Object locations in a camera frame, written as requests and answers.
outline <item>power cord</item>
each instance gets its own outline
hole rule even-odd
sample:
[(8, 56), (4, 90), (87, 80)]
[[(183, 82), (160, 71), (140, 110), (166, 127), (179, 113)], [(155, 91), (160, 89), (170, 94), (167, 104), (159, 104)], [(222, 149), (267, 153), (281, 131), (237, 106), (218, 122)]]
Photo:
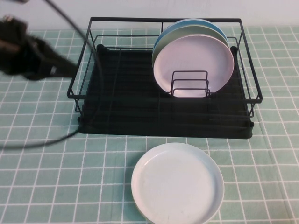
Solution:
[(80, 129), (83, 128), (84, 126), (90, 124), (93, 122), (95, 115), (97, 113), (97, 111), (100, 109), (100, 100), (101, 100), (101, 96), (103, 94), (103, 90), (104, 90), (104, 85), (103, 85), (103, 76), (102, 76), (102, 71), (101, 71), (101, 64), (100, 64), (100, 60), (98, 59), (96, 52), (93, 48), (93, 45), (88, 41), (88, 38), (84, 35), (84, 33), (80, 30), (80, 28), (69, 18), (69, 16), (67, 16), (56, 4), (54, 4), (52, 2), (52, 0), (44, 0), (52, 9), (54, 9), (61, 17), (63, 17), (73, 28), (74, 30), (79, 34), (79, 36), (86, 42), (86, 44), (88, 45), (88, 47), (90, 48), (93, 57), (95, 58), (95, 62), (97, 64), (97, 67), (99, 69), (99, 76), (100, 76), (100, 96), (99, 96), (99, 100), (98, 100), (98, 107), (95, 109), (95, 111), (93, 112), (93, 116), (89, 121), (85, 121), (84, 124), (82, 126), (79, 126), (77, 130), (73, 131), (72, 133), (69, 133), (68, 135), (65, 135), (59, 139), (55, 139), (55, 140), (49, 140), (49, 141), (45, 141), (45, 142), (37, 142), (34, 144), (27, 144), (27, 145), (0, 145), (0, 148), (2, 148), (2, 150), (5, 149), (28, 149), (28, 148), (39, 148), (39, 147), (44, 147), (44, 146), (50, 146), (50, 145), (54, 145), (56, 143), (62, 142), (68, 138), (71, 138), (73, 136), (75, 136), (76, 134), (78, 134), (80, 132)]

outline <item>black wire dish rack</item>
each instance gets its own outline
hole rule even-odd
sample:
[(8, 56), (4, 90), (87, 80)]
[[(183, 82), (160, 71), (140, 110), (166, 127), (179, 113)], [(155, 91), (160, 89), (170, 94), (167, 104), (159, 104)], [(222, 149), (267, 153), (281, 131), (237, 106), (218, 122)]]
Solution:
[[(76, 101), (82, 133), (237, 139), (248, 139), (252, 136), (254, 123), (250, 118), (254, 116), (255, 104), (261, 103), (263, 97), (241, 19), (206, 19), (223, 25), (238, 25), (240, 36), (228, 36), (233, 43), (230, 49), (235, 68), (231, 79), (218, 92), (211, 93), (209, 90), (208, 71), (184, 71), (199, 74), (201, 78), (193, 81), (205, 83), (205, 88), (198, 88), (198, 91), (205, 91), (204, 98), (173, 96), (176, 90), (174, 83), (186, 81), (179, 76), (182, 71), (173, 71), (171, 91), (164, 92), (153, 75), (152, 46), (96, 46), (97, 41), (103, 37), (157, 38), (158, 35), (105, 35), (102, 31), (91, 30), (95, 22), (110, 21), (156, 23), (159, 24), (160, 31), (163, 31), (166, 23), (178, 20), (181, 19), (90, 19), (86, 37), (93, 43), (101, 69), (93, 66), (94, 59), (92, 54), (86, 51), (85, 42), (78, 61), (80, 74), (72, 79), (67, 92), (68, 98)], [(85, 55), (88, 57), (87, 62), (83, 60)], [(243, 55), (248, 61), (247, 67), (244, 65)], [(77, 90), (74, 90), (75, 83), (78, 83)], [(86, 121), (91, 119), (92, 122), (86, 125)]]

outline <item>round plate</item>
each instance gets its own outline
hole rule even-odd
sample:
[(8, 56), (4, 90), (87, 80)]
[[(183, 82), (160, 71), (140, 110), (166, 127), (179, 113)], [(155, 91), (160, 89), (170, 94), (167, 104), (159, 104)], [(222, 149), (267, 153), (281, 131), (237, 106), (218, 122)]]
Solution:
[(220, 208), (224, 181), (205, 152), (183, 143), (159, 145), (137, 162), (132, 194), (155, 224), (202, 224)]
[(209, 27), (211, 29), (216, 30), (218, 33), (220, 33), (228, 42), (227, 37), (225, 36), (224, 32), (215, 24), (207, 21), (207, 20), (202, 20), (202, 19), (184, 19), (184, 20), (179, 20), (175, 23), (173, 23), (171, 26), (169, 26), (166, 30), (164, 30), (160, 36), (158, 37), (158, 39), (155, 42), (154, 48), (156, 46), (156, 44), (160, 41), (160, 39), (162, 37), (164, 37), (165, 35), (167, 35), (169, 32), (180, 28), (180, 27), (184, 27), (184, 26), (190, 26), (190, 25), (201, 25), (201, 26), (205, 26), (205, 27)]
[(153, 49), (153, 56), (152, 56), (152, 65), (154, 66), (155, 59), (157, 58), (160, 51), (170, 42), (192, 34), (204, 34), (215, 37), (216, 39), (223, 42), (225, 45), (228, 46), (228, 42), (226, 39), (216, 30), (211, 29), (206, 26), (199, 26), (199, 25), (192, 25), (192, 26), (185, 26), (179, 27), (175, 30), (172, 30), (167, 35), (163, 36), (159, 42), (156, 44), (155, 48)]
[(155, 60), (154, 76), (158, 85), (175, 97), (205, 97), (206, 85), (211, 93), (217, 92), (228, 82), (233, 69), (234, 58), (227, 45), (211, 36), (189, 35), (161, 50)]

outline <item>white plate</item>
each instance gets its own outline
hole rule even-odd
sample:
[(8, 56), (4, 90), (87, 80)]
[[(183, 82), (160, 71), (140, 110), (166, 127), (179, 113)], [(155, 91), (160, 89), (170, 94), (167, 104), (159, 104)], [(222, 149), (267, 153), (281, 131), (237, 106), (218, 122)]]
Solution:
[(207, 71), (208, 88), (214, 93), (228, 82), (233, 69), (234, 58), (226, 44), (208, 35), (194, 34), (176, 39), (161, 50), (155, 60), (154, 76), (158, 85), (165, 92), (172, 90), (175, 97), (205, 97), (206, 81), (199, 80), (206, 80), (205, 72), (176, 72), (173, 80), (199, 81), (175, 81), (171, 88), (173, 72)]
[(138, 161), (132, 194), (139, 211), (155, 224), (202, 224), (220, 208), (224, 181), (205, 152), (168, 143), (149, 150)]

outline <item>green tiled tablecloth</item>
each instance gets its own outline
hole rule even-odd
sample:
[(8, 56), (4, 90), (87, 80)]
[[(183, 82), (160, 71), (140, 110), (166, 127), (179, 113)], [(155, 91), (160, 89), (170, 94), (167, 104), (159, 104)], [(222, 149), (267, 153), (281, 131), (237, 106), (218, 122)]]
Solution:
[[(234, 35), (233, 27), (224, 28)], [(249, 140), (156, 138), (79, 134), (58, 145), (2, 149), (0, 223), (143, 224), (130, 178), (149, 149), (184, 142), (219, 165), (225, 197), (213, 224), (299, 223), (299, 26), (246, 28), (264, 100), (256, 105)], [(105, 30), (105, 34), (157, 34), (157, 30)], [(32, 32), (76, 61), (82, 41), (73, 31)], [(104, 37), (107, 46), (148, 46), (156, 38)], [(74, 84), (79, 90), (88, 54)], [(244, 61), (246, 71), (248, 63)], [(256, 90), (249, 78), (250, 90)], [(69, 80), (27, 82), (0, 76), (0, 142), (32, 143), (77, 128)]]

